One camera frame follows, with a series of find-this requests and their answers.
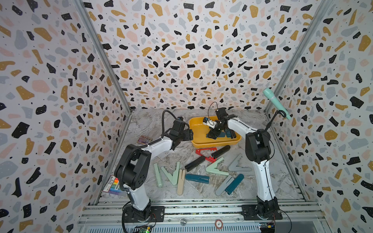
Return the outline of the beige pruning pliers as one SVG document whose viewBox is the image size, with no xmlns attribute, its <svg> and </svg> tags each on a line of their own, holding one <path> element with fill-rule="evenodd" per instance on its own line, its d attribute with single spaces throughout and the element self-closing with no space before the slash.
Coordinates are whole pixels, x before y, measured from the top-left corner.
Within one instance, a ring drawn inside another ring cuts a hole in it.
<svg viewBox="0 0 373 233">
<path fill-rule="evenodd" d="M 186 170 L 179 170 L 179 175 L 178 175 L 178 182 L 177 182 L 177 194 L 181 196 L 184 191 L 184 183 L 185 183 L 185 175 L 186 175 Z"/>
</svg>

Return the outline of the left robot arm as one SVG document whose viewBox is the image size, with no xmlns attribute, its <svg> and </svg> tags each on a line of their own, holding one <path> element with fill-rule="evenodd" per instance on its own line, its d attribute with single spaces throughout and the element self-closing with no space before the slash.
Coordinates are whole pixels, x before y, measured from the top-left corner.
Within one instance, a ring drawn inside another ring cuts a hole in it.
<svg viewBox="0 0 373 233">
<path fill-rule="evenodd" d="M 189 124 L 169 110 L 162 113 L 161 127 L 160 138 L 140 146 L 129 144 L 115 168 L 114 176 L 119 180 L 120 190 L 127 193 L 132 207 L 137 211 L 147 210 L 151 206 L 144 186 L 151 159 L 175 150 L 183 141 L 193 140 Z"/>
</svg>

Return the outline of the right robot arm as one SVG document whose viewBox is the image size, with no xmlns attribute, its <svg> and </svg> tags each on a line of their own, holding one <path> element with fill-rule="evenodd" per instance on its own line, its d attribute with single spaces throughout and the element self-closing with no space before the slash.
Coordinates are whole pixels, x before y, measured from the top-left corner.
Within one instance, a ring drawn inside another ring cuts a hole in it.
<svg viewBox="0 0 373 233">
<path fill-rule="evenodd" d="M 268 129 L 272 122 L 268 122 L 265 129 L 256 129 L 245 124 L 236 115 L 227 114 L 225 108 L 219 108 L 215 113 L 218 117 L 217 120 L 213 121 L 208 117 L 203 119 L 203 124 L 210 128 L 208 138 L 216 139 L 224 129 L 240 135 L 245 140 L 246 157 L 254 166 L 258 203 L 262 205 L 277 203 L 269 173 L 269 160 L 272 158 L 270 144 L 272 141 Z"/>
</svg>

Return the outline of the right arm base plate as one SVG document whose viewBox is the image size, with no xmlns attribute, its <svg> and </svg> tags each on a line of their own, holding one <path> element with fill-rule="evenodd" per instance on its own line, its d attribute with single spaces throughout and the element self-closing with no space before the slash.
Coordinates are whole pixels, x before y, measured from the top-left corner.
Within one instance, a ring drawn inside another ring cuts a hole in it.
<svg viewBox="0 0 373 233">
<path fill-rule="evenodd" d="M 279 206 L 267 205 L 258 203 L 257 205 L 246 204 L 242 205 L 241 214 L 244 220 L 282 220 L 283 216 L 279 210 Z"/>
</svg>

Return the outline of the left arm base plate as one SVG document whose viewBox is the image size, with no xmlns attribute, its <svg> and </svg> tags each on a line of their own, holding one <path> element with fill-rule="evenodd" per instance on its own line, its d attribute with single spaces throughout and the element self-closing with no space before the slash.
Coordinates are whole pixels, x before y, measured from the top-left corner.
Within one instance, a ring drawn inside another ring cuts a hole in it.
<svg viewBox="0 0 373 233">
<path fill-rule="evenodd" d="M 158 223 L 164 221 L 165 206 L 147 206 L 140 211 L 132 205 L 127 205 L 122 210 L 122 222 L 124 223 Z"/>
</svg>

